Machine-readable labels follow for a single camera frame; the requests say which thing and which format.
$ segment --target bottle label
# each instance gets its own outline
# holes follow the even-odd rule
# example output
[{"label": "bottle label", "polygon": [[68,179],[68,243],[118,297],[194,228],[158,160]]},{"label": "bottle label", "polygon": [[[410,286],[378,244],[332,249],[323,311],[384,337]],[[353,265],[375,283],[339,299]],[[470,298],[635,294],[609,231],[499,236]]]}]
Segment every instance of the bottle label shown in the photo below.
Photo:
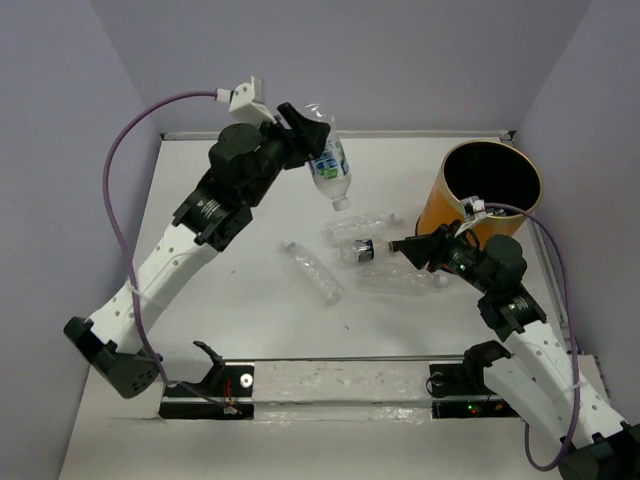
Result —
[{"label": "bottle label", "polygon": [[309,168],[312,174],[320,175],[325,180],[333,180],[349,173],[349,164],[340,140],[327,140],[324,152],[317,160],[309,162]]},{"label": "bottle label", "polygon": [[362,240],[356,240],[355,245],[358,247],[358,263],[367,263],[373,260],[374,251],[373,251],[373,240],[370,238],[365,238]]}]

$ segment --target empty plastic bottle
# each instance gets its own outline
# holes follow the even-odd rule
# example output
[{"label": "empty plastic bottle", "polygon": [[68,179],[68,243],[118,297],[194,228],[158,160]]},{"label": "empty plastic bottle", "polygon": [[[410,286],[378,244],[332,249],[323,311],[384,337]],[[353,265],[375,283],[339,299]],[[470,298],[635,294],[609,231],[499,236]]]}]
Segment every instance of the empty plastic bottle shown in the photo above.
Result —
[{"label": "empty plastic bottle", "polygon": [[285,255],[291,258],[300,276],[322,302],[327,306],[338,303],[344,289],[318,257],[295,242],[285,242],[283,246]]},{"label": "empty plastic bottle", "polygon": [[305,113],[309,118],[331,125],[322,155],[309,162],[313,183],[320,193],[331,199],[336,212],[349,208],[351,203],[347,190],[351,184],[351,169],[338,137],[335,119],[318,103],[307,105]]},{"label": "empty plastic bottle", "polygon": [[375,211],[327,224],[327,240],[337,246],[345,240],[379,237],[390,228],[398,227],[402,219],[395,213]]},{"label": "empty plastic bottle", "polygon": [[373,263],[362,268],[358,274],[358,286],[374,293],[426,295],[449,284],[445,274],[416,270],[411,265]]},{"label": "empty plastic bottle", "polygon": [[347,265],[361,265],[394,255],[391,244],[378,237],[340,242],[340,258]]}]

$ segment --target white arm segment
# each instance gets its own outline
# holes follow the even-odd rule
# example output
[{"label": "white arm segment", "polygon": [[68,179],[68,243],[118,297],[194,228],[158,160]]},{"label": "white arm segment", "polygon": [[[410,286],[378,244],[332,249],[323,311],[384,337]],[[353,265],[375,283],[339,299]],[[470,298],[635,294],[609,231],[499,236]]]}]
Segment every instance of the white arm segment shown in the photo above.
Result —
[{"label": "white arm segment", "polygon": [[[137,271],[138,293],[148,332],[186,283],[215,258],[211,246],[196,245],[194,233],[183,225],[169,225],[158,245]],[[138,353],[142,343],[133,318],[131,284],[124,286],[102,308],[92,313],[92,332],[103,343],[118,345],[119,353]]]},{"label": "white arm segment", "polygon": [[[548,323],[534,322],[524,333],[512,333],[503,343],[536,378],[536,384],[553,404],[565,434],[573,411],[573,371],[568,355]],[[622,430],[624,418],[580,375],[580,417],[573,443],[581,448],[593,443],[592,436],[605,438]]]},{"label": "white arm segment", "polygon": [[558,419],[551,400],[520,369],[515,357],[494,361],[483,375],[485,386],[500,395],[533,429],[544,431],[549,441],[559,443],[567,434],[567,427]]}]

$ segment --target water bottle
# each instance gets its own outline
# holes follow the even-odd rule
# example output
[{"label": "water bottle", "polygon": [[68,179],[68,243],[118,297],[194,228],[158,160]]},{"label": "water bottle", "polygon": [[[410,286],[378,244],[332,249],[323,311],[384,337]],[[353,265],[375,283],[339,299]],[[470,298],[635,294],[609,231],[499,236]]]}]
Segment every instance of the water bottle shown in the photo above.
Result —
[{"label": "water bottle", "polygon": [[322,302],[335,305],[342,296],[343,288],[338,279],[309,249],[295,242],[285,242],[285,255],[291,258],[300,276]]},{"label": "water bottle", "polygon": [[331,199],[336,212],[349,208],[351,203],[347,198],[347,190],[351,184],[351,170],[342,142],[338,138],[335,119],[318,103],[307,105],[305,114],[311,119],[331,125],[322,155],[308,162],[313,183],[320,193]]},{"label": "water bottle", "polygon": [[395,213],[375,211],[330,222],[327,224],[326,235],[329,243],[337,246],[345,240],[379,237],[388,229],[400,225],[402,219]]},{"label": "water bottle", "polygon": [[391,244],[382,238],[344,240],[340,242],[340,258],[347,265],[360,265],[394,255]]},{"label": "water bottle", "polygon": [[426,295],[449,284],[449,278],[444,273],[416,270],[411,265],[374,263],[358,273],[358,286],[373,293]]}]

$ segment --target plastic bottle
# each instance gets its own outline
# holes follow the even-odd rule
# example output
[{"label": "plastic bottle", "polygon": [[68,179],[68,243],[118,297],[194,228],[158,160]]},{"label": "plastic bottle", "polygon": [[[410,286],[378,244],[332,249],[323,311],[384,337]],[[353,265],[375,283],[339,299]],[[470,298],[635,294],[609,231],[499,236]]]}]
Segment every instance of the plastic bottle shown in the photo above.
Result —
[{"label": "plastic bottle", "polygon": [[402,219],[394,213],[374,211],[328,223],[326,235],[329,243],[337,246],[345,240],[379,237],[401,224]]},{"label": "plastic bottle", "polygon": [[394,255],[391,244],[382,238],[344,240],[340,242],[340,258],[347,265],[361,265]]},{"label": "plastic bottle", "polygon": [[335,305],[342,297],[344,289],[338,279],[325,267],[318,257],[308,248],[295,242],[285,242],[284,252],[291,258],[296,270],[300,272],[310,289],[312,289],[322,302],[327,305]]},{"label": "plastic bottle", "polygon": [[351,203],[347,198],[347,190],[351,184],[351,169],[338,137],[335,119],[318,103],[305,107],[306,115],[331,125],[324,152],[316,160],[309,163],[313,183],[320,193],[331,199],[336,212],[349,208]]},{"label": "plastic bottle", "polygon": [[411,265],[371,264],[358,273],[358,286],[374,293],[426,295],[449,284],[445,274],[416,270]]}]

